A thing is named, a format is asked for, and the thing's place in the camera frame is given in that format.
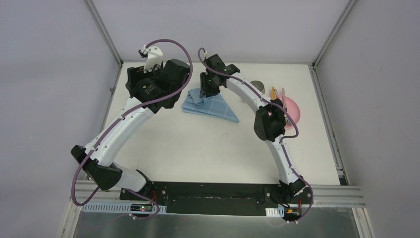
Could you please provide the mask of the blue checked cloth napkin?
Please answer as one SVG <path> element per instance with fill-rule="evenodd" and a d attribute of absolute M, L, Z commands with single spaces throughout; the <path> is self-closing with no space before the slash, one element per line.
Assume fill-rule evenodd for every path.
<path fill-rule="evenodd" d="M 220 94 L 205 97 L 201 96 L 200 92 L 200 88 L 194 88 L 188 91 L 187 97 L 181 105 L 183 112 L 224 119 L 235 123 L 240 122 L 238 117 Z"/>

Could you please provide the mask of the grey ribbed mug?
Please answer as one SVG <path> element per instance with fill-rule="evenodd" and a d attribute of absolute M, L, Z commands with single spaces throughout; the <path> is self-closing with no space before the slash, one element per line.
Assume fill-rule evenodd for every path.
<path fill-rule="evenodd" d="M 265 86 L 261 81 L 253 80 L 250 82 L 256 89 L 258 89 L 262 94 L 265 93 Z"/>

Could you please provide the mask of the gold table knife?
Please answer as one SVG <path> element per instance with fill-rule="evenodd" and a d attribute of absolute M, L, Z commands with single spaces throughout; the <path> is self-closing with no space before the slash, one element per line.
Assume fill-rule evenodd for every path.
<path fill-rule="evenodd" d="M 275 100 L 277 98 L 276 93 L 275 93 L 275 88 L 272 86 L 271 88 L 271 95 L 270 95 L 272 100 Z"/>

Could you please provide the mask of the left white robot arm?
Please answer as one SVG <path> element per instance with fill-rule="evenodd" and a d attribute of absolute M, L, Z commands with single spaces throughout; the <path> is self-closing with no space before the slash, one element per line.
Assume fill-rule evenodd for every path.
<path fill-rule="evenodd" d="M 137 170 L 118 165 L 114 159 L 134 132 L 162 109 L 172 109 L 180 94 L 156 100 L 177 91 L 185 84 L 190 66 L 178 59 L 170 59 L 155 65 L 151 71 L 144 68 L 127 69 L 126 89 L 129 97 L 104 130 L 85 146 L 75 145 L 71 155 L 78 163 L 84 163 L 83 171 L 97 184 L 100 190 L 123 188 L 132 190 L 138 200 L 150 197 L 148 179 Z"/>

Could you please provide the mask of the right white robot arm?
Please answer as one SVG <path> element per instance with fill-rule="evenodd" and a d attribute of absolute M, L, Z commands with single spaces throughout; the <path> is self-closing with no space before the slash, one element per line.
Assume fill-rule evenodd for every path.
<path fill-rule="evenodd" d="M 226 65 L 219 55 L 200 58 L 205 72 L 200 74 L 200 96 L 211 97 L 224 87 L 239 96 L 255 113 L 254 132 L 269 147 L 280 174 L 280 193 L 287 203 L 294 203 L 301 197 L 307 183 L 297 172 L 288 155 L 285 139 L 286 116 L 288 113 L 280 99 L 271 99 L 243 78 L 240 69 Z"/>

